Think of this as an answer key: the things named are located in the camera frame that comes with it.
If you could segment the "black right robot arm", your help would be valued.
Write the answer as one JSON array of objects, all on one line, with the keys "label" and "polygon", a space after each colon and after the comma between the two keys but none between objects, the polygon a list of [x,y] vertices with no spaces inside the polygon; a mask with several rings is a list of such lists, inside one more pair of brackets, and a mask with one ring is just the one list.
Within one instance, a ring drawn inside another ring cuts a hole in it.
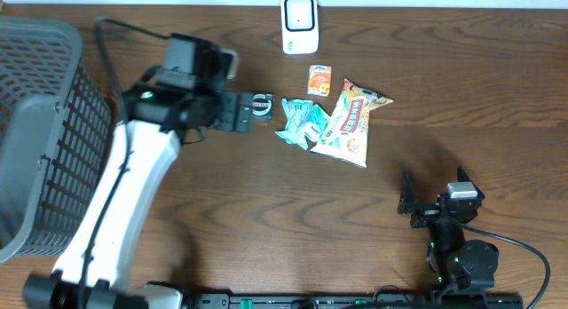
[{"label": "black right robot arm", "polygon": [[437,302],[445,296],[483,294],[495,285],[498,249],[481,240],[466,240],[463,228],[477,216],[484,199],[462,167],[457,180],[429,203],[418,201],[410,176],[403,176],[398,213],[411,217],[412,228],[429,230],[427,259],[440,283],[432,292]]}]

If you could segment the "green tissue pack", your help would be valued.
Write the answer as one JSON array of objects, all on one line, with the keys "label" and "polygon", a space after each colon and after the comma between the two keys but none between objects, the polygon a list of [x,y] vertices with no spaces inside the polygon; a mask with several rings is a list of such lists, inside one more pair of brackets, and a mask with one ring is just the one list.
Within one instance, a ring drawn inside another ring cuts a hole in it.
[{"label": "green tissue pack", "polygon": [[282,131],[276,131],[276,135],[303,150],[308,149],[309,143],[318,143],[329,123],[330,115],[312,100],[283,99],[281,104],[287,123]]}]

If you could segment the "yellow wet wipes pack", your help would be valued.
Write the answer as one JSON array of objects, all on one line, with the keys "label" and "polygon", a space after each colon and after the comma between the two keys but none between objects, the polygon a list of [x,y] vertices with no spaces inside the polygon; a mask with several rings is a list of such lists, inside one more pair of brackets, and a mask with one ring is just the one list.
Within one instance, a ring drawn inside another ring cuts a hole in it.
[{"label": "yellow wet wipes pack", "polygon": [[370,113],[393,102],[345,78],[328,124],[310,152],[366,168]]}]

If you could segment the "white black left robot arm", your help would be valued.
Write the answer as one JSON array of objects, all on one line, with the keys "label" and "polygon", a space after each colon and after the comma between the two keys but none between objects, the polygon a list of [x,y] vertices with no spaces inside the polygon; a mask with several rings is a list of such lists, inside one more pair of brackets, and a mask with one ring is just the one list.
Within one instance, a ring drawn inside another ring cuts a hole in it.
[{"label": "white black left robot arm", "polygon": [[131,268],[150,206],[185,145],[185,133],[246,132],[250,91],[135,83],[123,94],[129,120],[114,130],[106,168],[75,236],[48,276],[23,288],[29,308],[187,308],[192,299],[167,282],[130,288]]}]

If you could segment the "small orange box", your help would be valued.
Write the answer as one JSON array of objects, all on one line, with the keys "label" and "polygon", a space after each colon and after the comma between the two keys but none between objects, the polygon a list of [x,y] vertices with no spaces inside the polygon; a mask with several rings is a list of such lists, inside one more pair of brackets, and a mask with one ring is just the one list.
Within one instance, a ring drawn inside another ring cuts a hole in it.
[{"label": "small orange box", "polygon": [[327,97],[330,93],[332,68],[326,65],[311,65],[307,93],[316,96]]}]

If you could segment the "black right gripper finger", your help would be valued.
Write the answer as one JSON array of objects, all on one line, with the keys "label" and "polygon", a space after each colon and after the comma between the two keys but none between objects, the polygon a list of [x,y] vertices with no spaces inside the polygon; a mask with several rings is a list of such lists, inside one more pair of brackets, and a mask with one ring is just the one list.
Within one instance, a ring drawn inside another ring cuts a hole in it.
[{"label": "black right gripper finger", "polygon": [[417,198],[412,180],[407,173],[403,174],[402,189],[398,202],[398,214],[411,214],[417,206]]},{"label": "black right gripper finger", "polygon": [[457,168],[458,184],[456,185],[457,194],[477,194],[478,189],[462,166]]}]

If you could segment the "round black red tin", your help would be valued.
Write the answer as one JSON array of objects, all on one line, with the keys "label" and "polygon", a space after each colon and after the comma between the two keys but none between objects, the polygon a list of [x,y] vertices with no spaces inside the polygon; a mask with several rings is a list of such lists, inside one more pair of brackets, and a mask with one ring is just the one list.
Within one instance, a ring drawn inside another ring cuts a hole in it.
[{"label": "round black red tin", "polygon": [[270,122],[274,109],[274,95],[255,93],[252,97],[252,114],[255,119]]}]

